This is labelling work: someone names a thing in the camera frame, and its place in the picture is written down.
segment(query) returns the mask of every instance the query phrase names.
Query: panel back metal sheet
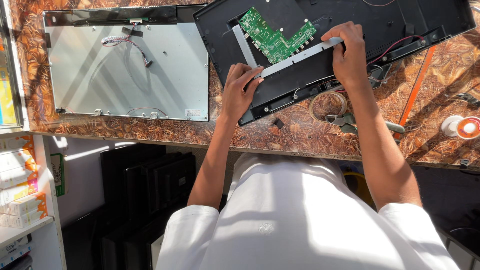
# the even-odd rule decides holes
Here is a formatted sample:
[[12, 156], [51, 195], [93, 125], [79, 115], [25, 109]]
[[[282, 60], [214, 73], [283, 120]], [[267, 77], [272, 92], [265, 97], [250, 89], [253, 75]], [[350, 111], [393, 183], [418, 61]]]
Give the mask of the panel back metal sheet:
[[103, 47], [107, 36], [124, 36], [121, 25], [45, 27], [55, 106], [75, 113], [207, 121], [208, 55], [195, 23], [138, 25], [143, 37], [130, 37], [153, 64], [146, 68], [140, 51], [126, 42]]

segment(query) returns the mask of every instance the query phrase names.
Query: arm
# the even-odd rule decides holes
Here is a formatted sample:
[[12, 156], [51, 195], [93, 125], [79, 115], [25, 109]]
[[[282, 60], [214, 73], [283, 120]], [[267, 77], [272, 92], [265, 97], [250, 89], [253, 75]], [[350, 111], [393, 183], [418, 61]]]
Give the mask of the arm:
[[361, 25], [348, 22], [333, 27], [322, 40], [341, 37], [345, 41], [346, 50], [340, 44], [334, 47], [333, 69], [352, 102], [368, 188], [378, 210], [388, 203], [421, 207], [415, 175], [387, 129], [373, 96], [362, 36]]
[[253, 93], [263, 79], [258, 77], [250, 82], [246, 92], [243, 89], [263, 69], [263, 67], [252, 69], [242, 63], [230, 67], [223, 91], [222, 111], [216, 120], [210, 147], [193, 184], [187, 206], [204, 205], [218, 209], [233, 131], [237, 121], [248, 109]]

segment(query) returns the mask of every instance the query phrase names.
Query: patterned table surface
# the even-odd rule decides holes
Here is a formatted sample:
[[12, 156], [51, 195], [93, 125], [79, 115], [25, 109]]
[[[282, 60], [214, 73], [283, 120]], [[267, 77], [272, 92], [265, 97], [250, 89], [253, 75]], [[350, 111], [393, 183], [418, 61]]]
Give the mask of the patterned table surface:
[[[108, 116], [88, 117], [55, 113], [42, 11], [196, 4], [200, 0], [10, 0], [13, 33], [16, 39], [24, 86], [30, 131], [73, 137], [89, 137], [208, 147], [221, 110], [222, 85], [210, 65], [209, 122], [138, 120]], [[474, 13], [477, 22], [480, 14]], [[462, 159], [469, 169], [480, 170], [480, 139], [447, 137], [440, 124], [450, 115], [479, 116], [476, 107], [452, 96], [469, 92], [480, 99], [480, 28], [405, 59], [386, 85], [374, 90], [386, 120], [398, 123], [420, 75], [420, 68], [431, 54], [425, 77], [405, 123], [400, 149], [411, 164], [458, 168]], [[310, 100], [288, 107], [268, 117], [235, 129], [231, 149], [285, 155], [360, 160], [358, 137], [343, 134], [337, 126], [315, 122], [309, 115]], [[279, 118], [285, 126], [272, 123]]]

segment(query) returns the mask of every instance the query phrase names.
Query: hand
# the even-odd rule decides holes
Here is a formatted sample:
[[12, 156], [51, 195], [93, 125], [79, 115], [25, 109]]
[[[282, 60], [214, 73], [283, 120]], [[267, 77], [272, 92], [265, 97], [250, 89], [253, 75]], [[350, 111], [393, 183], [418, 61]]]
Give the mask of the hand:
[[257, 86], [264, 80], [258, 77], [250, 82], [246, 92], [243, 89], [263, 69], [263, 67], [252, 69], [250, 66], [242, 63], [230, 67], [223, 90], [221, 119], [235, 125], [242, 117], [252, 102], [253, 93]]
[[337, 25], [326, 32], [321, 40], [325, 41], [332, 37], [343, 39], [346, 47], [344, 50], [341, 44], [337, 44], [333, 49], [333, 71], [337, 80], [347, 91], [359, 86], [370, 87], [361, 25], [355, 25], [353, 22]]

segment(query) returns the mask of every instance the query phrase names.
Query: person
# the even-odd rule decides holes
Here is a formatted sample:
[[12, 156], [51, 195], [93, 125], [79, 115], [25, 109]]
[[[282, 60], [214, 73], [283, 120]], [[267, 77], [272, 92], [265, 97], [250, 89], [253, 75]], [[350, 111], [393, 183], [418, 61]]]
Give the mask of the person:
[[232, 65], [222, 110], [187, 207], [169, 219], [160, 269], [458, 269], [429, 215], [415, 175], [377, 107], [367, 79], [362, 27], [333, 27], [340, 37], [333, 69], [352, 102], [375, 212], [324, 159], [243, 154], [218, 212], [236, 122], [263, 81], [263, 68]]

